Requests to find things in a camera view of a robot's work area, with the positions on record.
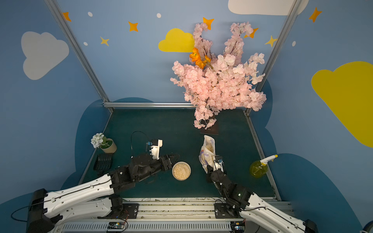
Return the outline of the white patterned breakfast bowl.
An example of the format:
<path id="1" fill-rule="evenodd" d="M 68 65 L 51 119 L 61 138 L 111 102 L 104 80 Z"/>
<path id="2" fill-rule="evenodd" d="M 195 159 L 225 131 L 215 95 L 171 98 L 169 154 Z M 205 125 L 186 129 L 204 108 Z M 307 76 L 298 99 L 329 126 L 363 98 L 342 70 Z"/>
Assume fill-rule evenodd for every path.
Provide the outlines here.
<path id="1" fill-rule="evenodd" d="M 190 165 L 186 162 L 178 162 L 172 168 L 173 177 L 178 181 L 184 181 L 191 175 Z"/>

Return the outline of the clear plastic oats bag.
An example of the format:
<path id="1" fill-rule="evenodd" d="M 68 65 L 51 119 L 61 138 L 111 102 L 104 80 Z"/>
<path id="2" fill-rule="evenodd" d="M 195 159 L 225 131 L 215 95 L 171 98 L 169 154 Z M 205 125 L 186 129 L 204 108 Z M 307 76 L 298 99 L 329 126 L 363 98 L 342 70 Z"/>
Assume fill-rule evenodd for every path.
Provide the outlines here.
<path id="1" fill-rule="evenodd" d="M 199 154 L 199 161 L 206 173 L 208 173 L 208 167 L 214 167 L 215 156 L 215 139 L 204 135 L 204 143 Z"/>

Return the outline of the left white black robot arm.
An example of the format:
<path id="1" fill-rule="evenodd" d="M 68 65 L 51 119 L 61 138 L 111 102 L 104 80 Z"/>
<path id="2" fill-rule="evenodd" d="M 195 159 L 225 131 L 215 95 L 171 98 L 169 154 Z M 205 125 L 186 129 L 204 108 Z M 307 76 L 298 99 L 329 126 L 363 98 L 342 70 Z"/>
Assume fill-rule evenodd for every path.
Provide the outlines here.
<path id="1" fill-rule="evenodd" d="M 171 170 L 178 159 L 176 154 L 162 155 L 158 159 L 142 154 L 133 157 L 129 165 L 91 182 L 54 192 L 39 189 L 33 193 L 28 206 L 26 232 L 47 233 L 65 220 L 64 211 L 96 198 L 119 195 L 158 172 Z"/>

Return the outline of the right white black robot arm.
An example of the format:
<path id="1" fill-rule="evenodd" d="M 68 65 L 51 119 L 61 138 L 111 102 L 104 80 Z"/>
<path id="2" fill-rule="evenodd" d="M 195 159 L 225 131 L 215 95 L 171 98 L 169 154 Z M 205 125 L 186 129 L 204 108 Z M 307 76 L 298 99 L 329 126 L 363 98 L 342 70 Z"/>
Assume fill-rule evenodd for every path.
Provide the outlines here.
<path id="1" fill-rule="evenodd" d="M 254 192 L 232 182 L 221 170 L 208 169 L 207 180 L 218 189 L 227 212 L 252 221 L 271 233 L 317 233 L 315 222 L 300 220 L 270 205 Z"/>

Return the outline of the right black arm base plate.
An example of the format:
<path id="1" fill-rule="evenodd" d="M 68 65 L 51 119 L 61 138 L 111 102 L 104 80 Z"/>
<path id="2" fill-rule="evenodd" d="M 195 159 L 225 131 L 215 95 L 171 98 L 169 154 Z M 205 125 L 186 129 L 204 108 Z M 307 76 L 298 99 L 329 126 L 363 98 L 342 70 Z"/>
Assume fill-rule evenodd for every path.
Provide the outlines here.
<path id="1" fill-rule="evenodd" d="M 230 212 L 225 203 L 215 203 L 214 210 L 216 219 L 236 218 L 235 213 L 232 211 Z"/>

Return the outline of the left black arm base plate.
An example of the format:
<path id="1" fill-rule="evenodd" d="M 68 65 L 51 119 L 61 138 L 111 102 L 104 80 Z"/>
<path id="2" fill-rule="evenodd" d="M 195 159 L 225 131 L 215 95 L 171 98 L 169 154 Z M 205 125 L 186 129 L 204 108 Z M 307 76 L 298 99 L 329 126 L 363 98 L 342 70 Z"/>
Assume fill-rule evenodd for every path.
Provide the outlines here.
<path id="1" fill-rule="evenodd" d="M 119 206 L 111 207 L 111 212 L 103 217 L 97 217 L 97 219 L 136 219 L 138 215 L 139 204 L 128 203 L 121 204 Z"/>

